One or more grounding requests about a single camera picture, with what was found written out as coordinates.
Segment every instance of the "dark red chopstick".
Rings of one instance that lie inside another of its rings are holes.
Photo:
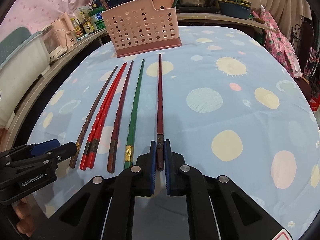
[[[96,131],[94,133],[92,144],[91,144],[91,147],[90,147],[90,150],[89,150],[89,155],[88,155],[88,158],[87,158],[87,167],[90,168],[90,169],[92,169],[93,166],[94,166],[94,161],[96,159],[97,149],[98,149],[98,146],[99,146],[99,142],[100,142],[100,138],[101,138],[101,134],[102,134],[104,121],[106,119],[106,116],[108,115],[108,111],[109,111],[112,99],[113,99],[113,97],[114,97],[114,95],[116,93],[116,89],[118,87],[119,82],[120,82],[120,78],[117,80],[115,86],[113,87],[113,90],[110,92],[110,95],[108,97],[108,101],[107,101],[107,103],[106,103],[106,105],[105,105],[105,107],[103,109],[103,112],[102,112],[102,117],[100,118],[99,124],[98,124],[97,129],[96,129]]]
[[[108,101],[109,95],[110,95],[110,93],[113,91],[113,88],[114,88],[115,84],[116,84],[117,82],[119,83],[120,78],[121,78],[121,76],[122,76],[122,73],[123,73],[126,65],[127,65],[127,62],[122,65],[122,67],[121,67],[121,69],[119,70],[117,76],[115,77],[113,83],[111,84],[111,86],[110,86],[110,88],[109,88],[109,90],[108,90],[108,93],[107,93],[106,97],[104,98],[104,100],[103,100],[103,102],[102,102],[102,104],[101,104],[100,110],[99,110],[99,112],[98,112],[98,114],[97,114],[97,116],[96,116],[96,119],[95,119],[95,121],[94,121],[94,124],[92,125],[91,132],[90,132],[90,134],[89,134],[87,143],[86,143],[86,145],[85,145],[84,153],[83,153],[83,155],[82,155],[82,159],[81,159],[81,163],[80,163],[80,169],[83,170],[83,171],[85,171],[86,168],[87,168],[87,159],[88,159],[88,156],[89,156],[89,155],[88,155],[88,154],[89,154],[89,150],[90,150],[90,148],[92,148],[93,137],[94,137],[95,131],[96,131],[97,127],[98,127],[99,120],[100,120],[100,118],[102,117],[103,109],[104,109],[104,107],[106,106],[106,103],[107,103],[107,101]]]
[[[122,93],[121,93],[120,100],[119,100],[118,110],[116,113],[115,123],[113,125],[113,132],[111,135],[110,150],[109,150],[108,165],[107,165],[107,171],[110,173],[115,172],[116,153],[117,153],[117,145],[118,145],[118,138],[119,138],[121,116],[122,116],[122,110],[123,110],[123,106],[124,106],[125,95],[126,95],[127,89],[128,89],[132,66],[133,66],[133,61],[131,61],[129,71],[128,71],[127,77],[125,79],[125,82],[124,82],[124,86],[123,86]]]
[[[159,54],[159,78],[158,78],[158,113],[157,113],[157,169],[164,170],[164,156],[163,156],[163,103],[162,103],[162,58]]]

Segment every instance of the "pink plastic basket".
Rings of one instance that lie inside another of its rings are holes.
[[[133,0],[103,12],[117,57],[181,46],[173,0]]]

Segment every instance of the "teal lid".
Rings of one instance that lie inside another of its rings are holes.
[[[97,13],[101,13],[106,11],[106,9],[103,6],[100,6],[99,8],[94,9],[93,11],[89,12],[89,17],[96,15]]]

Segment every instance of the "hand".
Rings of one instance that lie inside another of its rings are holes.
[[[21,234],[25,234],[30,237],[35,230],[35,225],[34,220],[31,217],[31,207],[27,198],[22,198],[13,209],[20,219],[17,223],[18,231]]]

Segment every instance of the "metal screw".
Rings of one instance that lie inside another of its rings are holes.
[[[131,171],[132,172],[139,172],[139,171],[141,171],[141,168],[140,168],[140,166],[132,166]]]
[[[221,183],[227,183],[229,181],[229,178],[227,176],[225,176],[225,175],[222,175],[222,176],[219,177],[219,181]]]
[[[102,181],[103,181],[103,179],[102,179],[102,177],[100,177],[100,176],[94,177],[94,178],[92,179],[92,182],[93,182],[94,184],[100,184]]]
[[[190,166],[188,166],[188,165],[182,165],[181,167],[180,167],[180,170],[181,171],[183,171],[183,172],[188,172],[188,171],[190,171]]]

